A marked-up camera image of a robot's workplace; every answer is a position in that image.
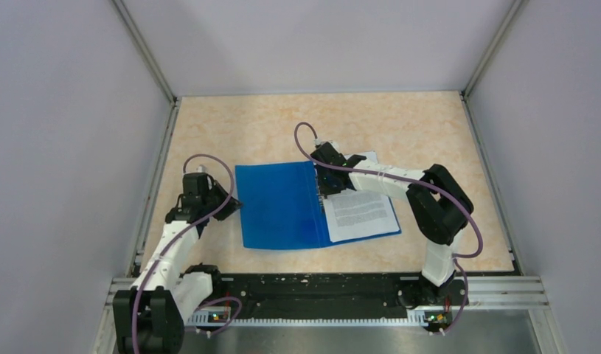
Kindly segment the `white printed paper stack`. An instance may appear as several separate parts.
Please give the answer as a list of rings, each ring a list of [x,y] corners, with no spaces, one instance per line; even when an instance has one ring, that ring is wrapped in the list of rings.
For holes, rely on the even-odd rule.
[[[391,199],[377,192],[344,190],[323,197],[322,206],[329,245],[401,233]]]

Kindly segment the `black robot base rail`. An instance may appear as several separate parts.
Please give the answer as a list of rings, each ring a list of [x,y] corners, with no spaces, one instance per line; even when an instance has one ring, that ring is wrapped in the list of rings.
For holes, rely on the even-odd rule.
[[[233,325],[369,325],[447,323],[467,303],[463,280],[444,296],[418,296],[418,273],[222,274],[211,300],[188,321],[198,327]]]

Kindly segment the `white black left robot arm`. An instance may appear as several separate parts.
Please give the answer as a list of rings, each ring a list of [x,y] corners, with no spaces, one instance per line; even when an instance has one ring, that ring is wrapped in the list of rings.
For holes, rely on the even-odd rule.
[[[147,265],[112,300],[119,353],[178,353],[196,308],[223,298],[224,286],[215,279],[217,267],[181,270],[209,220],[223,221],[242,204],[205,172],[184,174],[182,186]]]

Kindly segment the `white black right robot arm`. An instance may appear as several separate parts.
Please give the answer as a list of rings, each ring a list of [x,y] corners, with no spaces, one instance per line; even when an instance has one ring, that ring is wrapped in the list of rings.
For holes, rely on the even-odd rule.
[[[310,157],[316,166],[319,191],[325,197],[355,190],[408,201],[427,239],[415,294],[430,304],[441,303],[450,293],[456,272],[456,245],[474,211],[473,203],[447,168],[434,164],[426,170],[407,170],[378,164],[362,155],[345,157],[330,142],[319,142]]]

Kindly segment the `blue plastic file folder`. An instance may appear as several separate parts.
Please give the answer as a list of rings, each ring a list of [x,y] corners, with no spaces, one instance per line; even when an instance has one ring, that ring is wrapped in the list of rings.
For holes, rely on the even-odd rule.
[[[322,249],[327,224],[312,162],[235,168],[243,245],[248,249]]]

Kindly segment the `grey aluminium frame post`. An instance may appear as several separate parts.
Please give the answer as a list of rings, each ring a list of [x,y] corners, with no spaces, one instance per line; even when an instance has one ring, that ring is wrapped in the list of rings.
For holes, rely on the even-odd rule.
[[[529,4],[528,0],[515,0],[511,2],[511,5],[503,17],[501,23],[498,26],[495,34],[491,38],[490,43],[485,49],[483,55],[480,58],[473,74],[470,76],[469,81],[465,88],[461,91],[461,97],[464,101],[468,100],[469,97],[474,93],[479,82],[483,78],[488,67],[491,65],[497,52],[500,50],[502,44],[506,40],[511,28],[517,21],[518,17],[522,13],[523,9]]]

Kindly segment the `grey left frame post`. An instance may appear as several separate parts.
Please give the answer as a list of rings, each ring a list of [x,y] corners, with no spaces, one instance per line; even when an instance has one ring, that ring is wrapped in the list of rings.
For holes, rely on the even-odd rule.
[[[140,31],[135,19],[131,15],[130,10],[125,1],[123,0],[110,0],[109,1],[118,15],[123,27],[125,28],[128,36],[131,39],[136,51],[138,52],[143,64],[146,66],[149,74],[153,78],[153,81],[158,86],[163,96],[171,105],[175,105],[178,98],[174,94],[170,87],[167,78],[161,70],[161,67],[156,60],[152,50],[147,44],[144,35]]]

